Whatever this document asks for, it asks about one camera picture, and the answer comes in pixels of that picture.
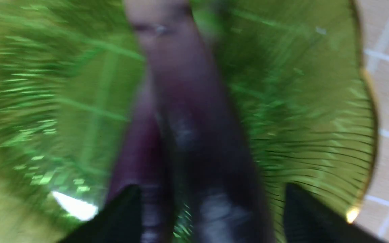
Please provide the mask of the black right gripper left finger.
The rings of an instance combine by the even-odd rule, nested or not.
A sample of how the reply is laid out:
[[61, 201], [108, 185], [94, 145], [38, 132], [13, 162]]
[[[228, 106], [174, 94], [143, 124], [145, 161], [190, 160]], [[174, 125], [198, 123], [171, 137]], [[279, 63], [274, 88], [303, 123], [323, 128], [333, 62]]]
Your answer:
[[60, 243], [139, 243], [142, 235], [141, 189], [127, 186], [92, 220]]

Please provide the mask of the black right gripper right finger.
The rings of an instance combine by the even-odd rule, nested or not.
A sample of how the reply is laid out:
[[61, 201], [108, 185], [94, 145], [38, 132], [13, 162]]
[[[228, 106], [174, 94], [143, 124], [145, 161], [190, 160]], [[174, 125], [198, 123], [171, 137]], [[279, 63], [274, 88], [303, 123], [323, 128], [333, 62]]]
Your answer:
[[287, 183], [283, 228], [288, 243], [384, 243], [295, 183]]

